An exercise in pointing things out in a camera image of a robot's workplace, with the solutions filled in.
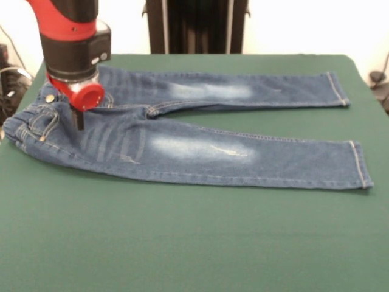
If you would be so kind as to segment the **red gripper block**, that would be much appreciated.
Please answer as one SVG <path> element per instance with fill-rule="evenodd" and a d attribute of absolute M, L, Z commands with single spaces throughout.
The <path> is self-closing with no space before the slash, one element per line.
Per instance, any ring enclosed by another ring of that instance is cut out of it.
<path fill-rule="evenodd" d="M 96 72 L 91 78 L 80 82 L 65 82 L 57 80 L 46 74 L 51 84 L 64 94 L 70 104 L 72 120 L 75 127 L 84 130 L 84 113 L 97 107 L 103 101 L 105 90 L 99 83 L 99 73 Z"/>

